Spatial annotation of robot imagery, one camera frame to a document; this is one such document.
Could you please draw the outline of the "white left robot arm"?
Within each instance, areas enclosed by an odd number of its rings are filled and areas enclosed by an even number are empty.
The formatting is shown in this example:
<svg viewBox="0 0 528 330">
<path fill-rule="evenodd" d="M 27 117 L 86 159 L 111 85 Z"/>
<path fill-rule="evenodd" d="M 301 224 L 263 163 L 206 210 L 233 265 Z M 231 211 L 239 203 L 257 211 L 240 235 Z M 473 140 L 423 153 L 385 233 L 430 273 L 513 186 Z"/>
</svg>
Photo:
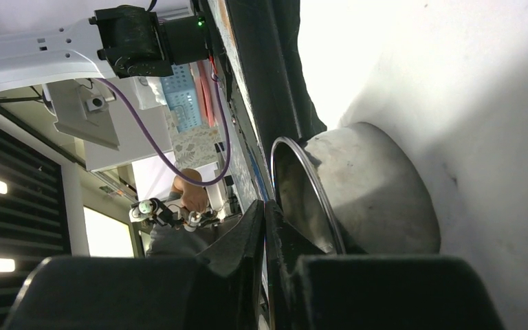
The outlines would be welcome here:
<svg viewBox="0 0 528 330">
<path fill-rule="evenodd" d="M 53 30 L 0 36 L 0 92 L 77 78 L 167 77 L 173 66 L 208 59 L 203 12 L 161 20 L 121 5 Z"/>
</svg>

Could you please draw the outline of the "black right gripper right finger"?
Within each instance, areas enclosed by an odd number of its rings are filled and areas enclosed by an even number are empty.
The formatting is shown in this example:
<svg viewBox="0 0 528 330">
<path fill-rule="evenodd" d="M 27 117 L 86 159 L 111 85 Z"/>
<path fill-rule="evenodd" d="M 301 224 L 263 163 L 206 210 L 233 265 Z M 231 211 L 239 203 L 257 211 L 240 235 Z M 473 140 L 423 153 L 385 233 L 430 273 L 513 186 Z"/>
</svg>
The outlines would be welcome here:
<svg viewBox="0 0 528 330">
<path fill-rule="evenodd" d="M 265 204 L 272 329 L 502 329 L 484 284 L 447 256 L 324 254 Z"/>
</svg>

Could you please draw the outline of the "white dough disc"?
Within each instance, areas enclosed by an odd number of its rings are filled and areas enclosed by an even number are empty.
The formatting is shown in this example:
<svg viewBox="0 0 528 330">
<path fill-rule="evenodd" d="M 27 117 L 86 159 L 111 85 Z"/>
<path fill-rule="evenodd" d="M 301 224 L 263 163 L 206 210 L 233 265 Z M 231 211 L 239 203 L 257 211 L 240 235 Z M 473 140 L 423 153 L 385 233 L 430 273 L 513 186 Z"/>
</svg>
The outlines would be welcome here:
<svg viewBox="0 0 528 330">
<path fill-rule="evenodd" d="M 528 1 L 302 1 L 298 52 L 329 128 L 368 122 L 412 160 L 441 251 L 528 329 Z"/>
</svg>

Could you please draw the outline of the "black baking tray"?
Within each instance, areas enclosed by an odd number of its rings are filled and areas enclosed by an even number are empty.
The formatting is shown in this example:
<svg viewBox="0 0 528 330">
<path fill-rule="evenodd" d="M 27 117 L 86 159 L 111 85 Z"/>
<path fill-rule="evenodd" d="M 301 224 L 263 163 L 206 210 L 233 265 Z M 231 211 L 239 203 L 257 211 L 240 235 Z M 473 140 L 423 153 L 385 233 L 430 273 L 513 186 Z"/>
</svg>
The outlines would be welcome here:
<svg viewBox="0 0 528 330">
<path fill-rule="evenodd" d="M 298 52 L 300 1 L 227 1 L 258 135 L 266 151 L 285 136 L 326 131 L 316 113 Z"/>
</svg>

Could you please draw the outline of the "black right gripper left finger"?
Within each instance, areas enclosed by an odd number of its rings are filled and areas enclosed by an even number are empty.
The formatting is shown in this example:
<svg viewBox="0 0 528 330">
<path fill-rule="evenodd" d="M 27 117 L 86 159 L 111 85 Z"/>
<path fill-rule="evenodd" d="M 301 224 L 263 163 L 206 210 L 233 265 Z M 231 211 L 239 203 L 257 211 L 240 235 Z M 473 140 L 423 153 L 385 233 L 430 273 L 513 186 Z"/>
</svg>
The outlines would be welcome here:
<svg viewBox="0 0 528 330">
<path fill-rule="evenodd" d="M 257 329 L 265 204 L 196 256 L 44 259 L 5 329 Z"/>
</svg>

